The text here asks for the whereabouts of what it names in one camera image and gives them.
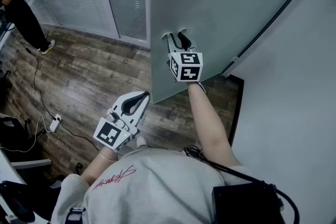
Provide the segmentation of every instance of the white wall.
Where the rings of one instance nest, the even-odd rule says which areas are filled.
[[[294,0],[232,74],[245,80],[233,143],[244,165],[297,204],[336,216],[336,0]],[[287,205],[284,216],[292,223]]]

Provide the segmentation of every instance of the person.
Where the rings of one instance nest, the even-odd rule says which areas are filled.
[[[55,40],[47,41],[38,20],[24,0],[1,0],[1,4],[5,7],[6,20],[15,24],[29,44],[41,50],[42,54],[46,54],[54,47]]]
[[[205,157],[248,174],[202,88],[190,83],[188,93]],[[214,223],[213,188],[247,183],[181,152],[148,148],[141,136],[137,146],[119,161],[104,147],[81,176],[66,177],[51,223],[66,223],[76,207],[82,223]]]

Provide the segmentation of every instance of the white power cord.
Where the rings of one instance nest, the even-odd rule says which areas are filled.
[[[39,123],[39,121],[40,121],[41,118],[42,118],[43,123],[44,123],[44,128],[46,129],[46,131],[47,131],[48,133],[51,133],[51,131],[48,131],[48,129],[47,129],[46,123],[45,123],[45,121],[44,121],[44,117],[41,115],[41,116],[38,118],[38,121],[37,121],[37,123],[36,123],[35,139],[34,139],[34,143],[33,143],[33,145],[31,146],[30,149],[28,149],[27,151],[20,151],[20,150],[9,150],[9,149],[7,149],[7,148],[5,148],[5,147],[3,147],[3,146],[1,146],[0,148],[3,148],[4,150],[7,150],[7,151],[12,151],[12,152],[19,151],[19,152],[22,152],[22,153],[26,153],[26,152],[30,151],[30,150],[35,146],[38,123]]]

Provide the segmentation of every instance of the red text print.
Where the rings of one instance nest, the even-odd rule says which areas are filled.
[[[106,184],[110,184],[110,183],[119,183],[119,181],[121,179],[123,179],[126,176],[132,175],[133,173],[135,173],[135,169],[132,169],[134,165],[130,166],[129,168],[127,168],[127,170],[125,172],[123,172],[123,170],[120,171],[119,175],[113,175],[110,179],[102,179],[94,188],[98,188],[101,187],[102,185],[106,185]]]

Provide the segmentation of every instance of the extension cord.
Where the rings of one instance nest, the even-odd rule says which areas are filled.
[[[55,119],[52,121],[50,125],[50,130],[54,133],[57,129],[58,125],[60,124],[60,121],[62,120],[61,115],[56,114]]]
[[[87,137],[84,137],[84,136],[80,136],[80,135],[76,135],[76,134],[73,134],[70,130],[68,130],[64,125],[63,125],[63,123],[61,123],[61,116],[60,115],[56,115],[56,117],[54,117],[50,112],[49,112],[49,110],[46,108],[46,106],[44,105],[44,103],[43,103],[43,99],[42,99],[42,92],[41,92],[41,90],[39,89],[39,88],[37,88],[36,87],[36,85],[35,85],[35,76],[36,76],[36,72],[37,72],[37,68],[38,68],[38,58],[37,58],[37,56],[35,56],[34,54],[32,54],[32,52],[25,46],[25,45],[23,45],[22,44],[22,42],[20,41],[20,40],[18,40],[18,38],[13,34],[13,32],[11,32],[11,30],[13,30],[14,29],[14,27],[12,28],[12,29],[7,29],[7,30],[4,30],[4,31],[10,31],[10,33],[15,37],[15,39],[22,45],[22,47],[24,47],[25,48],[25,50],[29,53],[29,54],[31,54],[31,55],[33,55],[35,58],[36,58],[36,61],[37,61],[37,65],[36,65],[36,69],[35,69],[35,74],[34,74],[34,78],[33,78],[33,83],[34,83],[34,87],[35,87],[35,89],[36,90],[38,90],[38,92],[40,93],[40,96],[41,96],[41,103],[42,103],[42,105],[43,105],[43,107],[45,108],[45,110],[48,112],[48,114],[52,117],[52,119],[53,119],[53,122],[51,123],[51,124],[53,124],[52,126],[50,126],[51,127],[51,129],[53,129],[51,132],[54,132],[55,130],[56,130],[56,128],[58,127],[58,125],[59,124],[61,124],[62,126],[63,126],[63,128],[65,129],[65,130],[67,130],[71,135],[73,135],[73,136],[76,136],[76,137],[80,137],[80,138],[83,138],[83,139],[85,139],[85,140],[87,140],[97,151],[99,151],[99,149],[87,138]]]

